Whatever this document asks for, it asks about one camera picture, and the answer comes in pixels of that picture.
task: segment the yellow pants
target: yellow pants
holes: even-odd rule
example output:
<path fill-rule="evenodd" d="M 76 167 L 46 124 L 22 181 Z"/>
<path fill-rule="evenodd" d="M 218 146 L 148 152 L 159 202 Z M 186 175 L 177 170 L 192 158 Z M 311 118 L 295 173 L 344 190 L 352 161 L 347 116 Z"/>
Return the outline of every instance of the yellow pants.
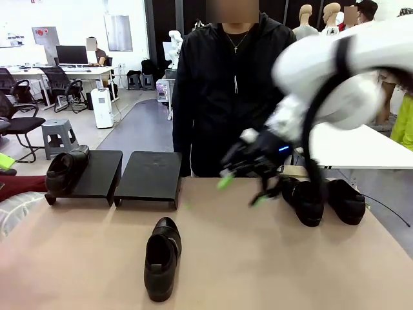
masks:
<path fill-rule="evenodd" d="M 413 150 L 413 97 L 408 94 L 403 98 L 390 138 Z"/>

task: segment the black platform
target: black platform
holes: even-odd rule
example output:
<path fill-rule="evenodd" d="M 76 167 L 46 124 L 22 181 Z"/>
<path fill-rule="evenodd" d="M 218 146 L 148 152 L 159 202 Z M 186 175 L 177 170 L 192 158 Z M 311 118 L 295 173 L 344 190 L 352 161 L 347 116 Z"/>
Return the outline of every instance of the black platform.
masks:
<path fill-rule="evenodd" d="M 115 205 L 121 200 L 168 202 L 177 209 L 181 156 L 168 152 L 133 152 L 115 191 Z"/>
<path fill-rule="evenodd" d="M 120 150 L 91 150 L 88 165 L 70 194 L 56 197 L 48 192 L 47 202 L 53 205 L 56 198 L 105 198 L 112 205 L 121 179 L 122 157 Z"/>

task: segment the jacket zipper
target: jacket zipper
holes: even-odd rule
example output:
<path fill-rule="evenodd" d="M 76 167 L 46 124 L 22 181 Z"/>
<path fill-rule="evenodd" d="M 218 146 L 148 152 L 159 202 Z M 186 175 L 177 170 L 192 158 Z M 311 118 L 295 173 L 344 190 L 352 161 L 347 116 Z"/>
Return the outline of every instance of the jacket zipper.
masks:
<path fill-rule="evenodd" d="M 234 76 L 234 86 L 235 86 L 235 93 L 238 94 L 237 76 Z"/>

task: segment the red cloth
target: red cloth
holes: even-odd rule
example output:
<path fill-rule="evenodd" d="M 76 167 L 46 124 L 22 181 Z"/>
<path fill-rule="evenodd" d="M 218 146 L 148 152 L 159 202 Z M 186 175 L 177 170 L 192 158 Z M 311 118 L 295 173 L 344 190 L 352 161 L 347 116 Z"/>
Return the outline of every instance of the red cloth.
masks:
<path fill-rule="evenodd" d="M 0 202 L 22 192 L 47 192 L 46 176 L 0 176 Z"/>

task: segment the chair backrest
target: chair backrest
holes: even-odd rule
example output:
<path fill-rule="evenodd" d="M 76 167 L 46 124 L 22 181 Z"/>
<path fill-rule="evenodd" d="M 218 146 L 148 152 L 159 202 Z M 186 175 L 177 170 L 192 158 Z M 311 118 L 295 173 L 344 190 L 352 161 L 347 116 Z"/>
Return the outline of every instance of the chair backrest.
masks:
<path fill-rule="evenodd" d="M 0 68 L 0 90 L 11 90 L 15 80 L 6 68 Z"/>
<path fill-rule="evenodd" d="M 46 74 L 52 90 L 63 90 L 70 84 L 69 78 L 61 67 L 41 68 L 41 70 Z"/>
<path fill-rule="evenodd" d="M 2 118 L 12 119 L 17 109 L 13 106 L 4 92 L 0 91 L 0 116 Z"/>

